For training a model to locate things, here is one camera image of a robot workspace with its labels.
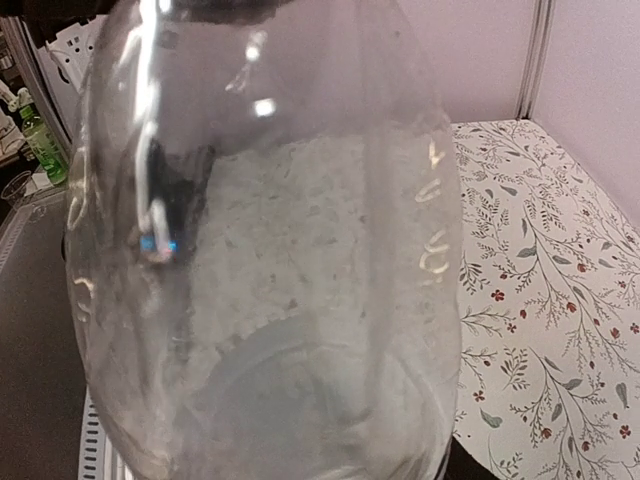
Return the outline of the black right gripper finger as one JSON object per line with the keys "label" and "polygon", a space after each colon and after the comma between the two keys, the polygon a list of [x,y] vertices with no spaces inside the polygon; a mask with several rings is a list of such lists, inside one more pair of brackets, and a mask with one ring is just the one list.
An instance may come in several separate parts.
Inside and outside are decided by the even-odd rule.
{"label": "black right gripper finger", "polygon": [[495,480],[495,476],[477,462],[455,438],[452,438],[447,464],[440,479]]}

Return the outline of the clear Pepsi plastic bottle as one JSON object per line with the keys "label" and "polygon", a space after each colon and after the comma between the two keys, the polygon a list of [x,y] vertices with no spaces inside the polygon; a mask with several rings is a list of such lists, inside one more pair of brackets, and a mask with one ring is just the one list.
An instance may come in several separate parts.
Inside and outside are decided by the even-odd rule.
{"label": "clear Pepsi plastic bottle", "polygon": [[397,2],[116,3],[64,239],[129,478],[442,476],[460,183]]}

